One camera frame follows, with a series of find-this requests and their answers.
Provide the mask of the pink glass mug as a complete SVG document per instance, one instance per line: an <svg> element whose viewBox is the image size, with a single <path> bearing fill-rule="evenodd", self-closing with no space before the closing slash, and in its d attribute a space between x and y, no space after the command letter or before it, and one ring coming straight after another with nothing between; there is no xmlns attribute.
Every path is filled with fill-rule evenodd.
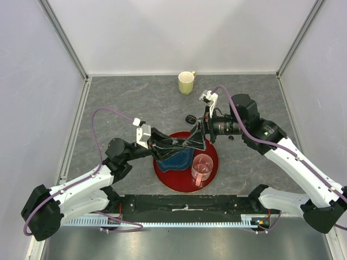
<svg viewBox="0 0 347 260"><path fill-rule="evenodd" d="M202 182L210 177L213 167L213 160L207 154L199 154L194 157L192 161L191 175L194 178L197 187L200 187Z"/></svg>

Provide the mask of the black earbud case gold rim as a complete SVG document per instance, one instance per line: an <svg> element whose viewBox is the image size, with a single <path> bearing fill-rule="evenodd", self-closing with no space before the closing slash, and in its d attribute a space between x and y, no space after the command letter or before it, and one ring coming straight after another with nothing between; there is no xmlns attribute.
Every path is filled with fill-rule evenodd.
<svg viewBox="0 0 347 260"><path fill-rule="evenodd" d="M193 115L190 115L188 114L186 117L185 117L185 121L191 125L194 125L197 121L197 118Z"/></svg>

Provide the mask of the blue leaf-shaped dish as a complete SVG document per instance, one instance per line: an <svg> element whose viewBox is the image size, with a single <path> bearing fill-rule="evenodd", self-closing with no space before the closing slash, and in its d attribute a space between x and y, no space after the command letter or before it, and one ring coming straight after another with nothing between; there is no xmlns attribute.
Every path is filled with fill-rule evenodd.
<svg viewBox="0 0 347 260"><path fill-rule="evenodd" d="M186 170L193 160L194 149L187 148L184 151L181 151L169 159L158 162L158 167L162 172L167 171L183 171Z"/></svg>

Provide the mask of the right aluminium frame post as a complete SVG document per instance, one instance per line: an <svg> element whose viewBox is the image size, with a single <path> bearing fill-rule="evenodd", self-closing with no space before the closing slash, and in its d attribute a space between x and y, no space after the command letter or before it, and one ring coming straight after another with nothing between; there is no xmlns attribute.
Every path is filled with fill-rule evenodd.
<svg viewBox="0 0 347 260"><path fill-rule="evenodd" d="M280 79L283 73L285 72L286 68L288 67L290 61L293 59L295 53L297 52L298 48L300 47L302 41L304 40L308 30L310 29L312 23L316 19L317 15L319 14L321 8L325 4L326 0L316 0L310 9L308 15L306 16L302 26L300 27L296 37L294 38L287 54L285 55L279 69L276 72L277 79Z"/></svg>

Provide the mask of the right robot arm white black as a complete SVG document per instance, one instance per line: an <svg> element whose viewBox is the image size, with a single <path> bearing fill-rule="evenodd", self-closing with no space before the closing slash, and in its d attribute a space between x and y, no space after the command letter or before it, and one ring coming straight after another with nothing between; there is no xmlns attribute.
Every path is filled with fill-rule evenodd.
<svg viewBox="0 0 347 260"><path fill-rule="evenodd" d="M206 103L201 118L187 115L186 122L193 125L191 139L202 147L202 140L210 136L230 139L240 135L243 142L284 170L304 191L303 194L278 191L259 185L249 194L249 209L261 213L274 209L302 217L310 227L320 233L329 233L346 211L346 187L324 174L295 146L287 134L274 122L262 119L257 104L248 94L230 98L230 113L217 115L218 95L204 91L200 100Z"/></svg>

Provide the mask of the left aluminium frame post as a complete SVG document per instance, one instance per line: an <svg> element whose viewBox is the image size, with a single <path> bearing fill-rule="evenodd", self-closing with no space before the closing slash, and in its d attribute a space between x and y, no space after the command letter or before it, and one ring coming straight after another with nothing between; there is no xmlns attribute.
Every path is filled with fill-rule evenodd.
<svg viewBox="0 0 347 260"><path fill-rule="evenodd" d="M55 30L58 38L60 39L60 42L64 46L68 56L71 58L73 64L75 65L76 69L78 70L81 77L87 81L89 79L88 73L86 72L85 68L83 67L80 59L77 56L77 53L75 49L73 48L65 30L63 29L55 11L53 10L50 2L48 0L38 0L38 3L40 4L41 8L43 9L44 13L46 14L48 20L50 21L53 29Z"/></svg>

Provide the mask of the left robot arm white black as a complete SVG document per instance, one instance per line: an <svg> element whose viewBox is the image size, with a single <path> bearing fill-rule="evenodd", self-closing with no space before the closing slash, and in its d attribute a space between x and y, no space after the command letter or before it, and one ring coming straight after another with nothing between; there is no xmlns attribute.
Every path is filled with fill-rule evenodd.
<svg viewBox="0 0 347 260"><path fill-rule="evenodd" d="M165 135L148 125L138 128L136 136L133 143L112 139L106 158L89 172L57 186L35 187L21 211L24 234L43 241L74 218L91 212L115 212L119 196L112 184L132 170L129 161L144 157L164 161L189 148L185 139Z"/></svg>

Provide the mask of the round red tray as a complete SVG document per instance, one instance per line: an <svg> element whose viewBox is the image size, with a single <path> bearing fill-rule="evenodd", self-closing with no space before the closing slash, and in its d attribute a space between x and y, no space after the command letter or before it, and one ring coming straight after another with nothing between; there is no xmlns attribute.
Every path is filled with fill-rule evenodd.
<svg viewBox="0 0 347 260"><path fill-rule="evenodd" d="M219 156L218 156L216 148L214 147L213 144L210 143L209 140L206 141L206 145L207 146L205 151L200 151L195 149L194 155L193 155L193 159L194 159L194 157L199 154L207 154L208 156L212 158L214 163L214 167L210 177L207 180L203 181L200 187L197 187L195 185L195 180L191 175L192 164L186 170L183 170L183 171L171 170L167 172L162 172L158 167L158 164L157 164L158 162L154 160L153 169L157 178L167 188L176 192L193 193L207 187L217 175L217 172L219 169Z"/></svg>

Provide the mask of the yellow-green ceramic mug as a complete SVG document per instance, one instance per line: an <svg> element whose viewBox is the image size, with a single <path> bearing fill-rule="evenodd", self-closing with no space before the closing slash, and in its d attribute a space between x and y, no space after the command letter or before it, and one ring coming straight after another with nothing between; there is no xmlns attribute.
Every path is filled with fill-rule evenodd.
<svg viewBox="0 0 347 260"><path fill-rule="evenodd" d="M178 75L178 87L183 95L189 95L192 92L195 78L195 71L183 71Z"/></svg>

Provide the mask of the aluminium frame post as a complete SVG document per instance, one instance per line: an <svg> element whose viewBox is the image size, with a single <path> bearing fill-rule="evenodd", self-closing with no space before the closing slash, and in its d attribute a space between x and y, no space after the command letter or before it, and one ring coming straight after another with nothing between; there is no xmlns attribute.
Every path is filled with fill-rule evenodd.
<svg viewBox="0 0 347 260"><path fill-rule="evenodd" d="M48 20L50 21L53 29L55 30L58 38L60 39L60 42L64 46L68 56L71 58L73 64L75 65L76 69L78 70L81 77L87 81L89 79L88 73L86 72L85 68L83 67L80 59L77 56L77 53L75 49L73 48L65 30L63 29L55 11L53 10L50 2L48 0L38 0L38 3L40 4L41 8L43 9L44 13L46 14Z"/></svg>
<svg viewBox="0 0 347 260"><path fill-rule="evenodd" d="M285 72L286 68L288 67L290 61L293 59L295 53L297 52L298 48L300 47L302 41L304 40L308 30L310 29L312 23L316 19L317 15L319 14L321 8L325 4L326 0L316 0L310 9L308 15L306 16L302 26L300 27L296 37L294 38L287 54L285 55L279 69L276 72L277 79L280 79L283 73Z"/></svg>

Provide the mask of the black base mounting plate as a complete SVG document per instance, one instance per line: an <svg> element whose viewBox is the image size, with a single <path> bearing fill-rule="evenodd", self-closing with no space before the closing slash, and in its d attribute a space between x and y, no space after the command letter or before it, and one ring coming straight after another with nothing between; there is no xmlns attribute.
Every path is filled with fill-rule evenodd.
<svg viewBox="0 0 347 260"><path fill-rule="evenodd" d="M127 194L111 200L102 212L137 223L239 222L241 215L268 215L253 198L201 194Z"/></svg>

